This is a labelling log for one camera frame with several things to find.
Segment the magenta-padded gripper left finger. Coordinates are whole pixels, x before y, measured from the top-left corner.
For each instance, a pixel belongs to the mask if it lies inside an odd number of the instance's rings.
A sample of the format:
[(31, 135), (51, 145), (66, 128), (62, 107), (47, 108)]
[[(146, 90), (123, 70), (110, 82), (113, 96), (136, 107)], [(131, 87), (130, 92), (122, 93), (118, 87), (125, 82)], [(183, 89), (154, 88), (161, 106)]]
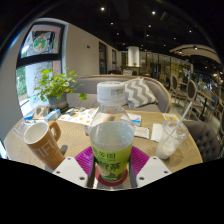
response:
[(81, 187), (92, 187), (95, 177), (94, 155), (87, 147), (75, 157), (66, 157), (54, 174)]

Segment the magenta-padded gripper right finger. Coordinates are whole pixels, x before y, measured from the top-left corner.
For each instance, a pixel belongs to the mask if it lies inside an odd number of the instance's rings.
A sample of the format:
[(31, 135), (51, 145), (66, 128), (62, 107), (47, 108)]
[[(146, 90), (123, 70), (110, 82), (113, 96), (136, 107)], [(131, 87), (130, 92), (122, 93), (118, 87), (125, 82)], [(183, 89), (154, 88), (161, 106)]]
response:
[(157, 157), (149, 157), (133, 146), (129, 160), (129, 176), (132, 188), (139, 188), (171, 174), (171, 171)]

